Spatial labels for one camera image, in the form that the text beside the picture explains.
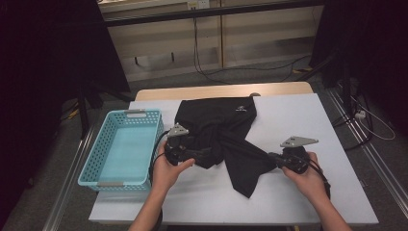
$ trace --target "basket handle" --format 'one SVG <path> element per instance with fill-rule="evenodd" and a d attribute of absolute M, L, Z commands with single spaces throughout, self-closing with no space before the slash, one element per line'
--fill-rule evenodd
<path fill-rule="evenodd" d="M 97 187 L 124 187 L 123 182 L 113 181 L 113 182 L 98 182 L 96 183 Z"/>
<path fill-rule="evenodd" d="M 145 109 L 124 110 L 123 113 L 125 113 L 127 117 L 146 117 Z"/>

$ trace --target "white cable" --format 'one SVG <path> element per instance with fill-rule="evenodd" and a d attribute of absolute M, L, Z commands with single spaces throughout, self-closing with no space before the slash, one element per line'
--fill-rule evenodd
<path fill-rule="evenodd" d="M 353 96 L 351 96 L 351 99 L 356 102 L 362 109 L 364 109 L 368 114 L 372 115 L 373 117 L 375 117 L 376 119 L 378 119 L 380 122 L 382 122 L 388 129 L 390 129 L 390 131 L 393 133 L 393 136 L 391 138 L 383 138 L 377 134 L 375 134 L 374 132 L 372 132 L 368 127 L 366 127 L 366 125 L 363 123 L 363 121 L 361 121 L 361 118 L 359 117 L 360 123 L 361 125 L 363 125 L 363 127 L 369 131 L 371 134 L 375 135 L 377 138 L 382 139 L 384 141 L 392 141 L 393 139 L 395 139 L 395 132 L 394 130 L 387 125 L 387 123 L 385 123 L 383 120 L 381 120 L 381 118 L 377 117 L 376 115 L 374 115 L 372 112 L 370 112 L 368 109 L 366 109 L 365 107 L 363 107 L 363 105 L 361 105 L 356 99 L 354 99 Z"/>

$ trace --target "blue basket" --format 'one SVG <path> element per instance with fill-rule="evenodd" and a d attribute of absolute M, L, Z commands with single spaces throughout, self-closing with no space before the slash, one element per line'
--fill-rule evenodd
<path fill-rule="evenodd" d="M 150 190 L 151 155 L 163 130 L 158 109 L 109 112 L 78 184 L 95 191 Z"/>

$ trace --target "cloth fold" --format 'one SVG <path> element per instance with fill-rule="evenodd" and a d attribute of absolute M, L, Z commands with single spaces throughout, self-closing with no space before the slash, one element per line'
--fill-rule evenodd
<path fill-rule="evenodd" d="M 248 198 L 259 176 L 276 168 L 267 152 L 245 140 L 256 115 L 252 97 L 224 97 L 183 100 L 175 118 L 194 137 L 187 149 L 212 148 L 200 166 L 225 160 L 234 189 Z"/>

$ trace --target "wooden table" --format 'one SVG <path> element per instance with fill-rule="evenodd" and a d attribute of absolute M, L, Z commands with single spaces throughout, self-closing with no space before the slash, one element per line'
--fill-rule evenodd
<path fill-rule="evenodd" d="M 136 100 L 240 97 L 249 96 L 249 94 L 255 92 L 261 94 L 262 96 L 272 96 L 282 94 L 313 93 L 313 90 L 307 82 L 155 89 L 139 91 L 136 95 Z"/>

